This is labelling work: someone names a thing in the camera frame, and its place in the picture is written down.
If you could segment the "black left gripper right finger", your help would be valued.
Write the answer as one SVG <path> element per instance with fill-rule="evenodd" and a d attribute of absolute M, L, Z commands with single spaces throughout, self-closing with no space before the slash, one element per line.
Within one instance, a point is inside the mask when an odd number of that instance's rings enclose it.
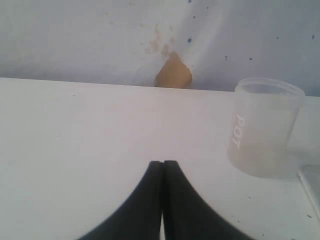
<path fill-rule="evenodd" d="M 178 162 L 163 163 L 161 207 L 167 240 L 249 240 L 197 193 Z"/>

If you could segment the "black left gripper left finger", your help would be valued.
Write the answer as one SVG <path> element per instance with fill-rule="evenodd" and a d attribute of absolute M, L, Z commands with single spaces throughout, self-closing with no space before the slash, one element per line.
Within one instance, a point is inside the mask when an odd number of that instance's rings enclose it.
<path fill-rule="evenodd" d="M 163 163 L 151 161 L 130 196 L 81 240 L 159 240 Z"/>

